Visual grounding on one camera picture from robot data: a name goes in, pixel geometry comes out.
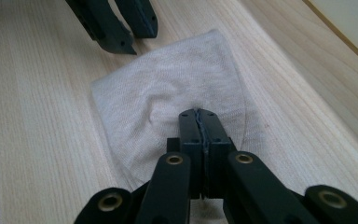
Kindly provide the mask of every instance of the wood grain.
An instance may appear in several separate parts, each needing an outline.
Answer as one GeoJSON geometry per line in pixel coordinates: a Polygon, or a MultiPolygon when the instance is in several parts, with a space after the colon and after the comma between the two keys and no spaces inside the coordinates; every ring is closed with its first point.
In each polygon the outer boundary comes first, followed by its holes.
{"type": "MultiPolygon", "coordinates": [[[[266,128],[259,157],[289,189],[358,200],[358,57],[303,2],[152,4],[158,38],[139,55],[219,29],[266,128]]],[[[115,185],[90,83],[136,57],[101,50],[64,1],[0,0],[1,223],[71,223],[115,185]]]]}

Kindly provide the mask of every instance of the towel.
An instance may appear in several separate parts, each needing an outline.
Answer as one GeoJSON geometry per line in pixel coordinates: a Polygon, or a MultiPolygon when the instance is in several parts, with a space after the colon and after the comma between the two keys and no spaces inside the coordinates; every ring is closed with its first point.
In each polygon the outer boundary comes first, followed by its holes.
{"type": "MultiPolygon", "coordinates": [[[[156,49],[91,84],[119,188],[148,181],[178,115],[213,111],[238,150],[263,150],[264,134],[225,38],[216,30],[156,49]]],[[[191,223],[227,223],[222,200],[193,200],[191,223]]]]}

